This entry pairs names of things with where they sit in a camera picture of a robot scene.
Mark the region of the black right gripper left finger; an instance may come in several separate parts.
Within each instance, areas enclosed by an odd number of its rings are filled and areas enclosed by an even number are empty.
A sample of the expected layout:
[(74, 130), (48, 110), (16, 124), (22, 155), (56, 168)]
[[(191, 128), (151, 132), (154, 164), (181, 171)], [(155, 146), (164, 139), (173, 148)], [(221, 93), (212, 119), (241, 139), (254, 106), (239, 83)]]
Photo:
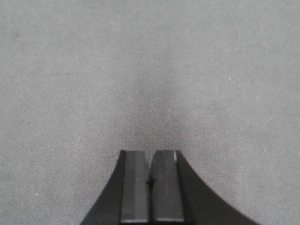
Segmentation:
[(120, 151), (116, 167), (82, 225), (149, 225), (148, 167), (142, 151)]

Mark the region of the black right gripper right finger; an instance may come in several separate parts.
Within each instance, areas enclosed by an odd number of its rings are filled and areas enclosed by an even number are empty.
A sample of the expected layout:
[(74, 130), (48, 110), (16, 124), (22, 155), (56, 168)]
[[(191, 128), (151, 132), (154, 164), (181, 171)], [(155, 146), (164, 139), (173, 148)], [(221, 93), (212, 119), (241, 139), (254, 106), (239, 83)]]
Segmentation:
[(209, 188), (180, 151), (156, 151), (150, 174), (154, 225), (255, 224)]

